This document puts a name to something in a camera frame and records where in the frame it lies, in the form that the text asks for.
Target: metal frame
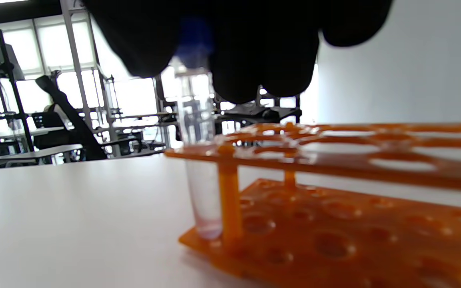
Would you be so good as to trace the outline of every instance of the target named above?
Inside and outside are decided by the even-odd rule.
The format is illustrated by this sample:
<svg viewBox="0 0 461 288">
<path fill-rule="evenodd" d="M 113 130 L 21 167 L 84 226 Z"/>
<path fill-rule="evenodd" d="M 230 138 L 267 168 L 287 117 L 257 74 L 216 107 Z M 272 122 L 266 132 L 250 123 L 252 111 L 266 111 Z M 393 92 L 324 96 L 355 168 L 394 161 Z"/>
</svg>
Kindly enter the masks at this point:
<svg viewBox="0 0 461 288">
<path fill-rule="evenodd" d="M 10 62 L 10 58 L 8 57 L 8 51 L 6 49 L 6 44 L 5 44 L 5 38 L 3 37 L 3 31 L 0 29 L 0 48 L 1 48 L 1 53 L 3 56 L 3 64 L 2 68 L 6 75 L 8 76 L 10 80 L 10 84 L 12 86 L 13 94 L 15 96 L 15 102 L 17 102 L 17 108 L 18 108 L 18 115 L 16 115 L 17 119 L 20 119 L 22 121 L 22 129 L 24 130 L 24 140 L 26 141 L 26 146 L 25 149 L 28 151 L 33 151 L 33 142 L 31 141 L 31 134 L 30 134 L 30 128 L 28 127 L 28 122 L 27 122 L 27 114 L 24 113 L 24 109 L 22 108 L 22 102 L 20 100 L 20 95 L 19 95 L 19 90 L 17 88 L 17 83 L 15 82 L 15 77 L 13 75 L 13 64 Z"/>
<path fill-rule="evenodd" d="M 83 113 L 85 115 L 84 120 L 88 127 L 92 127 L 92 121 L 90 118 L 90 110 L 88 109 L 88 101 L 86 100 L 86 93 L 84 91 L 83 77 L 81 75 L 81 64 L 79 63 L 79 56 L 77 54 L 76 39 L 74 36 L 74 29 L 72 28 L 71 13 L 69 11 L 69 4 L 67 0 L 60 0 L 60 6 L 62 7 L 62 15 L 64 16 L 65 27 L 67 30 L 67 36 L 69 38 L 69 45 L 72 54 L 72 62 L 74 64 L 74 71 L 76 73 L 77 82 L 79 85 L 79 92 L 81 94 L 81 101 L 83 103 Z"/>
</svg>

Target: window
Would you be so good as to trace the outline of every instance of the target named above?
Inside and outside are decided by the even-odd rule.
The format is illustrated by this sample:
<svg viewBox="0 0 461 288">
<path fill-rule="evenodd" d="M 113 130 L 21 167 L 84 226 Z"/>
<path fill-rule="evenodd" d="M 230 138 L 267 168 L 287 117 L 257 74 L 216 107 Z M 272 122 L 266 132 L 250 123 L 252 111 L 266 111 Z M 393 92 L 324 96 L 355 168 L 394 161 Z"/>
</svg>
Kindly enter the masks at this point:
<svg viewBox="0 0 461 288">
<path fill-rule="evenodd" d="M 125 81 L 135 78 L 131 75 L 123 64 L 122 60 L 113 52 L 106 38 L 102 34 L 97 22 L 92 18 L 92 30 L 94 33 L 95 45 L 97 46 L 97 54 L 99 55 L 100 67 L 102 73 L 106 77 L 113 75 L 115 81 Z"/>
<path fill-rule="evenodd" d="M 314 67 L 313 79 L 307 90 L 300 94 L 300 123 L 315 124 L 318 119 L 318 65 Z"/>
<path fill-rule="evenodd" d="M 97 101 L 97 88 L 94 83 L 92 71 L 82 71 L 81 76 L 83 79 L 84 93 L 89 107 L 99 106 Z M 58 87 L 67 95 L 69 103 L 74 108 L 83 108 L 83 101 L 81 99 L 81 92 L 77 83 L 75 72 L 62 73 L 58 76 Z"/>
<path fill-rule="evenodd" d="M 31 21 L 3 23 L 0 29 L 5 43 L 12 46 L 24 75 L 43 73 Z"/>
<path fill-rule="evenodd" d="M 118 105 L 124 115 L 157 113 L 156 94 L 152 79 L 115 82 Z"/>
<path fill-rule="evenodd" d="M 74 31 L 79 63 L 82 68 L 95 66 L 93 47 L 86 21 L 86 15 L 84 14 L 73 15 L 72 29 Z M 39 18 L 35 23 L 47 68 L 50 71 L 73 71 L 74 64 L 69 45 L 69 36 L 67 35 L 63 16 Z"/>
</svg>

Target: desk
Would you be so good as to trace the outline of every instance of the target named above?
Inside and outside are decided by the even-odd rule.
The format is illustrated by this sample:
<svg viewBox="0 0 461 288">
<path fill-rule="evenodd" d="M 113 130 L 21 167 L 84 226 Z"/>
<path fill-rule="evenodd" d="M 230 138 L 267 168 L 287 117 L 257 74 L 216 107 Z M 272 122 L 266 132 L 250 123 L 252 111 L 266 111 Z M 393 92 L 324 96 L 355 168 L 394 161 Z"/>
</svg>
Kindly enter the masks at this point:
<svg viewBox="0 0 461 288">
<path fill-rule="evenodd" d="M 39 136 L 39 135 L 45 135 L 49 132 L 52 131 L 58 131 L 58 130 L 63 130 L 65 128 L 63 127 L 51 127 L 51 128 L 39 128 L 35 130 L 31 130 L 30 134 L 31 136 Z M 0 139 L 6 139 L 6 138 L 20 138 L 24 137 L 24 130 L 19 129 L 19 130 L 6 130 L 6 131 L 0 131 Z"/>
<path fill-rule="evenodd" d="M 63 127 L 51 127 L 51 128 L 38 128 L 35 130 L 30 130 L 31 136 L 39 136 L 39 135 L 45 135 L 49 132 L 52 131 L 59 131 L 63 130 L 65 128 Z M 0 139 L 4 138 L 19 138 L 19 137 L 24 137 L 24 130 L 19 129 L 19 130 L 6 130 L 6 131 L 0 131 Z"/>
<path fill-rule="evenodd" d="M 81 144 L 60 145 L 60 146 L 42 149 L 42 150 L 34 151 L 34 152 L 1 156 L 0 160 L 38 160 L 41 158 L 50 157 L 50 156 L 57 155 L 60 153 L 66 153 L 66 152 L 70 152 L 70 151 L 78 150 L 82 148 L 83 148 L 83 145 Z"/>
<path fill-rule="evenodd" d="M 264 175 L 282 177 L 240 168 L 240 187 Z M 337 188 L 364 186 L 338 177 L 321 183 L 328 178 Z M 446 193 L 397 187 L 371 192 L 461 204 L 461 197 Z M 265 287 L 220 272 L 178 244 L 193 224 L 179 160 L 151 156 L 2 169 L 0 288 Z"/>
</svg>

